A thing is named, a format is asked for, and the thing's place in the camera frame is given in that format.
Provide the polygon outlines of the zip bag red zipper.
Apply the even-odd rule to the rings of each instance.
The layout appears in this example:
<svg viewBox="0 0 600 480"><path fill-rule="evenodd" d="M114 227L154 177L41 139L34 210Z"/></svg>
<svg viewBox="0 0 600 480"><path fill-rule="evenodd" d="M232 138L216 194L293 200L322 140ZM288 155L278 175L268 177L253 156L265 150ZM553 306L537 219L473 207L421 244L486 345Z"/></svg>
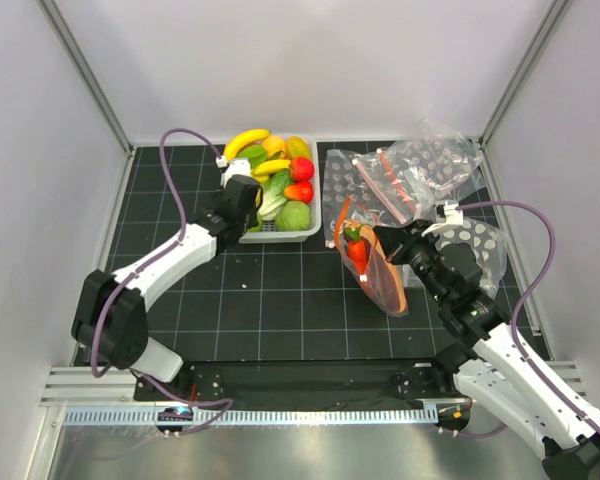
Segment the zip bag red zipper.
<svg viewBox="0 0 600 480"><path fill-rule="evenodd" d="M405 316L408 302L400 268L389 263L374 227L378 217L346 197L337 217L333 242L344 266L367 297L387 315Z"/></svg>

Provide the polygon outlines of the hot dog toy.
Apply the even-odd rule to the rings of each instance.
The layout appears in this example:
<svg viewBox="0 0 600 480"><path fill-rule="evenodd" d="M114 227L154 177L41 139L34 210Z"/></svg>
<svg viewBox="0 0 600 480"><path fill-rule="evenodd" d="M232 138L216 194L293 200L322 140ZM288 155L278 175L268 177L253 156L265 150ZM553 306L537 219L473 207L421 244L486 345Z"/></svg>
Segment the hot dog toy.
<svg viewBox="0 0 600 480"><path fill-rule="evenodd" d="M385 313L393 317L407 313L408 304L404 292L402 274L398 268L388 263L373 229L362 226L366 244L368 264L364 274L359 274L354 266L357 279L366 295Z"/></svg>

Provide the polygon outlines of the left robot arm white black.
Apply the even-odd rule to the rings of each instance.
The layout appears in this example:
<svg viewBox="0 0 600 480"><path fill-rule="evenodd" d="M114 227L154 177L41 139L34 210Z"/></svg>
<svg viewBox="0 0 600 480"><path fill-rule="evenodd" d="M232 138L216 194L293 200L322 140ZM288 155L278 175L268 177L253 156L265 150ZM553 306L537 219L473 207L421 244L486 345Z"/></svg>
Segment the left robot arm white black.
<svg viewBox="0 0 600 480"><path fill-rule="evenodd" d="M197 267L238 243L257 224L262 188L258 181L234 175L194 221L135 263L105 273L95 270L85 279L71 336L91 349L96 377L105 369L135 371L157 380L170 400L188 395L192 386L184 360L149 336L148 312L169 288Z"/></svg>

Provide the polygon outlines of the orange carrot toy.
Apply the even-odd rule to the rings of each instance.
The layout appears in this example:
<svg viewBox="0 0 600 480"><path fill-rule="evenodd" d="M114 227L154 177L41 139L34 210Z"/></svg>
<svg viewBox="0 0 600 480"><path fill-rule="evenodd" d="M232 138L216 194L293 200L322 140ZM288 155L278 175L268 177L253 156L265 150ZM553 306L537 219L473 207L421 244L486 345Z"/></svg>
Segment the orange carrot toy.
<svg viewBox="0 0 600 480"><path fill-rule="evenodd" d="M347 244L348 258L353 262L359 274L364 274L368 264L366 244L362 235L362 226L346 227L344 238Z"/></svg>

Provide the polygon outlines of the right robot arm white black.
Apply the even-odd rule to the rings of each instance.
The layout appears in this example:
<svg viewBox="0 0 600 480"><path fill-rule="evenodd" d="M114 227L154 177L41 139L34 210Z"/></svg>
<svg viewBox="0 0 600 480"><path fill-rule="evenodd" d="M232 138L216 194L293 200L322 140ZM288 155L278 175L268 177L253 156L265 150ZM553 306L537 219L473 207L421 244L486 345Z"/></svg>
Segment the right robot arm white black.
<svg viewBox="0 0 600 480"><path fill-rule="evenodd" d="M525 341L481 288L470 245L437 248L430 222L377 226L386 260L409 266L455 341L432 360L430 382L483 405L523 439L551 479L600 479L600 410Z"/></svg>

